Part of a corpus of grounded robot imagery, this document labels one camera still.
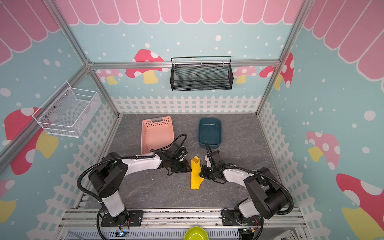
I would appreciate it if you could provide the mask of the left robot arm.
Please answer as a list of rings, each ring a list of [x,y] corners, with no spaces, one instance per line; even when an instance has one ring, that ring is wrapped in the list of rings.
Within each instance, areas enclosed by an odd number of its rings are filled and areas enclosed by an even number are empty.
[[[113,152],[103,161],[89,167],[77,179],[77,187],[82,192],[94,197],[102,210],[114,219],[128,216],[127,209],[119,194],[123,179],[133,173],[166,169],[167,176],[190,173],[192,168],[184,159],[187,150],[184,142],[186,134],[177,136],[173,142],[157,150],[150,150],[146,155],[120,156]]]

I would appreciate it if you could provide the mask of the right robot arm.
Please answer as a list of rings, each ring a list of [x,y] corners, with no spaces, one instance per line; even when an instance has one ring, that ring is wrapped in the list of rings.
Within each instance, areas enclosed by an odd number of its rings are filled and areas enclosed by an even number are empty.
[[[294,208],[292,195],[268,168],[255,171],[226,164],[219,150],[213,151],[208,142],[205,142],[205,148],[207,164],[202,166],[200,177],[219,184],[238,184],[245,187],[250,196],[233,209],[222,210],[224,225],[256,225],[263,219],[291,213]]]

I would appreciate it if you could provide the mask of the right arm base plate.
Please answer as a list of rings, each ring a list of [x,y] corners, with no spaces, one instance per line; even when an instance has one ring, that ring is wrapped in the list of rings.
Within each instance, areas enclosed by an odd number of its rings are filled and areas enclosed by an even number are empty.
[[[224,208],[221,211],[224,226],[247,226],[249,219],[245,218],[239,210]]]

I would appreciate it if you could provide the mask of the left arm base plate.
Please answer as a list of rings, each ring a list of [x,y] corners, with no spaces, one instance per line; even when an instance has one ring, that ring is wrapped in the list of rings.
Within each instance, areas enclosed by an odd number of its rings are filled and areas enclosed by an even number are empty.
[[[102,227],[140,227],[143,220],[144,211],[125,210],[116,217],[110,213],[102,214]]]

